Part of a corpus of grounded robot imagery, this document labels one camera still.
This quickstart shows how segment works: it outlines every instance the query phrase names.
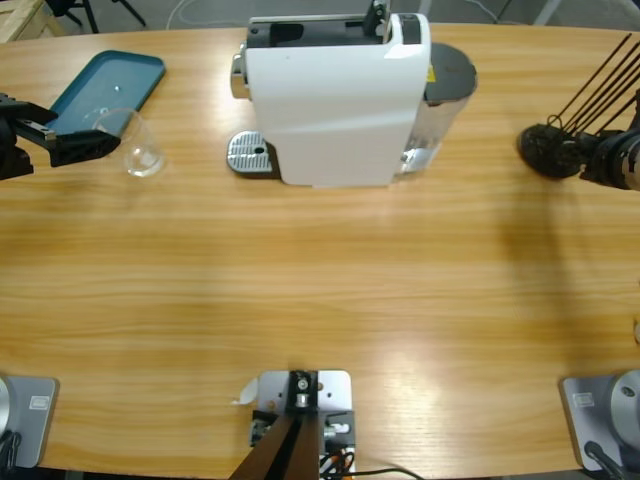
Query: yellow label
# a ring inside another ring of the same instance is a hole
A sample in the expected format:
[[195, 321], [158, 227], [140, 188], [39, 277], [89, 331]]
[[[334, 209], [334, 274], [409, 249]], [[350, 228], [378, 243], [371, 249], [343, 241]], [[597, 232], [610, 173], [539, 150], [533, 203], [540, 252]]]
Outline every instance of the yellow label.
[[427, 74], [427, 83], [436, 83], [436, 71], [433, 65], [429, 65], [429, 73]]

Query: clear glass cup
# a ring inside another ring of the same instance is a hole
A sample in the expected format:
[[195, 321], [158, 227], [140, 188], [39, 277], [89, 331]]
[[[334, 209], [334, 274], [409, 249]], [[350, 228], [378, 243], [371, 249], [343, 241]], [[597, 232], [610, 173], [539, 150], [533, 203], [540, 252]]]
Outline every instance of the clear glass cup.
[[158, 173], [164, 166], [164, 153], [156, 144], [145, 121], [135, 110], [109, 110], [96, 120], [93, 128], [120, 138], [120, 145], [109, 157], [118, 159], [130, 175], [149, 177]]

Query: white sticker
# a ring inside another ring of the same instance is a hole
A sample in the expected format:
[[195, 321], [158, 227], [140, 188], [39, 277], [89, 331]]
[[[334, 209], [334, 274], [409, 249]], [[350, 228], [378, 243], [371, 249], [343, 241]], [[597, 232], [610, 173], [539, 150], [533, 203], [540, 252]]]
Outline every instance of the white sticker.
[[593, 395], [591, 395], [591, 392], [574, 393], [573, 403], [578, 408], [593, 407], [595, 405], [595, 402], [593, 401]]
[[33, 396], [29, 402], [29, 410], [48, 410], [51, 397]]

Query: floor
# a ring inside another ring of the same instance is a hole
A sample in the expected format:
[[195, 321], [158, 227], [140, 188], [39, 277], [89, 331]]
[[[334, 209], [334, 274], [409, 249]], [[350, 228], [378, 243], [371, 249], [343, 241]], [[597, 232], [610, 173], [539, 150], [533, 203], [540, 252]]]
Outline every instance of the floor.
[[[129, 0], [145, 18], [148, 29], [162, 30], [246, 26], [252, 16], [302, 15], [364, 12], [370, 0]], [[493, 23], [490, 13], [497, 14], [506, 0], [432, 0], [431, 22]], [[501, 18], [505, 23], [532, 23], [545, 0], [512, 0]], [[142, 27], [121, 4], [109, 0], [92, 0], [101, 32], [128, 32]], [[88, 30], [82, 9], [74, 13]], [[73, 34], [85, 31], [62, 18], [64, 27]], [[640, 31], [640, 8], [634, 0], [563, 0], [549, 25], [611, 28]]]

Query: silver cylinder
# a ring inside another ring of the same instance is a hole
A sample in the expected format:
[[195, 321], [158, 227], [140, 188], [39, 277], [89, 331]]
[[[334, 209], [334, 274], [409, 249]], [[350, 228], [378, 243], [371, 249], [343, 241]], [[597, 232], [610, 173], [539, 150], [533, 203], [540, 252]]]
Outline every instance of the silver cylinder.
[[7, 380], [0, 377], [0, 434], [2, 434], [9, 423], [9, 413], [11, 411], [11, 394]]
[[399, 173], [417, 172], [431, 163], [476, 84], [475, 67], [463, 52], [443, 43], [432, 44], [425, 93], [402, 155]]

